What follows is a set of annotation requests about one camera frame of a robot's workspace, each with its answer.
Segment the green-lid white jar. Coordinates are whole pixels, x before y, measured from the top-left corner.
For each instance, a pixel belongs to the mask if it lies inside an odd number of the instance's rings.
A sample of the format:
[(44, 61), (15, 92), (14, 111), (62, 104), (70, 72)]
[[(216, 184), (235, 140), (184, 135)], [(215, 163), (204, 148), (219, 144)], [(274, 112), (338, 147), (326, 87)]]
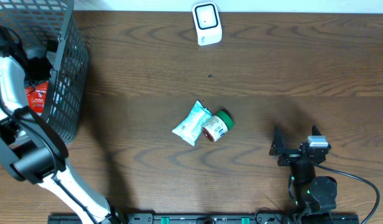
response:
[(202, 133), (211, 142), (216, 142), (234, 127), (234, 122), (224, 110), (218, 111), (202, 126)]

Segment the teal white snack packet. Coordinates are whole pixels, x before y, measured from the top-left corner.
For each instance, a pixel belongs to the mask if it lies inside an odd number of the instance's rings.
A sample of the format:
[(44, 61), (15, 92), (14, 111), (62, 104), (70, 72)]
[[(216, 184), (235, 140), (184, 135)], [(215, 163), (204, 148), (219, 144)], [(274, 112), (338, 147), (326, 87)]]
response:
[(202, 132), (202, 126), (211, 117), (212, 113), (200, 101), (196, 101), (188, 116), (172, 132), (194, 146)]

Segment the red snack packet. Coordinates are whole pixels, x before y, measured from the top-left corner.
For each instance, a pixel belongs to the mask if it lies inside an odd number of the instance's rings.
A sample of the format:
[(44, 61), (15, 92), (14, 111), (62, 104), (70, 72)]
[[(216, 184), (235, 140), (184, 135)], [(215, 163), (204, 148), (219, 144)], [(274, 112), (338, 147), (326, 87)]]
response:
[(48, 81), (42, 82), (36, 86), (28, 86), (25, 88), (28, 104), (38, 115), (41, 115), (44, 112), (47, 90)]

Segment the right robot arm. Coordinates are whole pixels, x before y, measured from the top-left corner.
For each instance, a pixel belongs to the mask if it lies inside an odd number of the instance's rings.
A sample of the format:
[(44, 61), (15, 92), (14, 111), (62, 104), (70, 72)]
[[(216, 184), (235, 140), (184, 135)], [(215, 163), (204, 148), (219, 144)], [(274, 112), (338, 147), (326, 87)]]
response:
[(269, 155), (279, 166), (290, 167), (288, 193), (297, 207), (282, 218), (282, 223), (315, 223), (336, 208), (337, 182), (329, 176), (317, 176), (315, 166), (326, 160), (331, 145), (316, 126), (297, 149), (287, 149), (279, 127), (275, 127)]

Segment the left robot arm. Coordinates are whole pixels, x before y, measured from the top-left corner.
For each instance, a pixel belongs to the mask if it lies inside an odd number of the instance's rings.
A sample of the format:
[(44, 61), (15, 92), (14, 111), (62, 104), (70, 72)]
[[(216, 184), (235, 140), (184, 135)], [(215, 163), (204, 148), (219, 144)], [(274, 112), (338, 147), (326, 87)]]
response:
[(46, 82), (51, 70), (47, 57), (28, 57), (20, 37), (0, 26), (0, 165), (16, 180), (55, 194), (82, 223), (122, 223), (70, 165), (62, 138), (29, 106), (25, 89)]

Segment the white barcode scanner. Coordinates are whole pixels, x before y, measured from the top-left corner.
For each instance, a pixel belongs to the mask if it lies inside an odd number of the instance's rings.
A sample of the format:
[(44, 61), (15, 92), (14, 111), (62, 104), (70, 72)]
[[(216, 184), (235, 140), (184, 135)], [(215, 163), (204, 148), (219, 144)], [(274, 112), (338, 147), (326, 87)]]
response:
[(202, 2), (192, 8), (193, 21), (199, 46), (221, 41), (223, 30), (218, 7), (214, 2)]

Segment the grey plastic mesh basket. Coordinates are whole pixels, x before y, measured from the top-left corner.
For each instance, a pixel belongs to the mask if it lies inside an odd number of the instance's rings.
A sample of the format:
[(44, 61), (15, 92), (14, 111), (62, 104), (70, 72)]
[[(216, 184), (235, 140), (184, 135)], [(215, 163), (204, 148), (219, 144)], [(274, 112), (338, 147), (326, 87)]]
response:
[(31, 57), (45, 55), (53, 66), (42, 119), (65, 144), (76, 136), (89, 64), (73, 9), (72, 0), (0, 0), (0, 26)]

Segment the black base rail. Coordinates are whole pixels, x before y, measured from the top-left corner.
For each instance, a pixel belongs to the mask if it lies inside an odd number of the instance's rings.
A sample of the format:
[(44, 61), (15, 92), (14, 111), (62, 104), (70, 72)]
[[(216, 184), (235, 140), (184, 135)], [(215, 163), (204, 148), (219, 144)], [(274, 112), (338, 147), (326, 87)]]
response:
[[(296, 218), (283, 217), (281, 214), (258, 213), (257, 215), (153, 215), (151, 213), (130, 213), (128, 224), (279, 224), (296, 223)], [(321, 214), (304, 216), (302, 223), (358, 224), (357, 215)]]

